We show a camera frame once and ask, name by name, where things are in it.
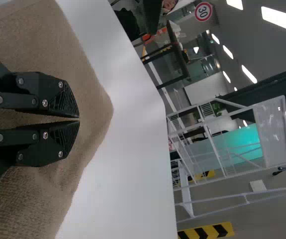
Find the white tabletop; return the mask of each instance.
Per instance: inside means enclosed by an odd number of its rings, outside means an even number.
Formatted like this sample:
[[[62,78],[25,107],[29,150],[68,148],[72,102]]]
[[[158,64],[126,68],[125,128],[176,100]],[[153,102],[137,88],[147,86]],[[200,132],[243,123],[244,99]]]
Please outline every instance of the white tabletop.
[[[165,107],[156,87],[107,0],[57,2],[114,116],[56,238],[177,239]]]

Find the red circle sign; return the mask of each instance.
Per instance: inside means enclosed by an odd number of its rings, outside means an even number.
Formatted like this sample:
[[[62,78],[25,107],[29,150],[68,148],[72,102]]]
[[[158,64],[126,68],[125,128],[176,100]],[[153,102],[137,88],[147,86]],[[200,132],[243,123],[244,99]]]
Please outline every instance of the red circle sign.
[[[201,2],[196,6],[194,11],[198,21],[207,21],[212,15],[212,6],[207,2]]]

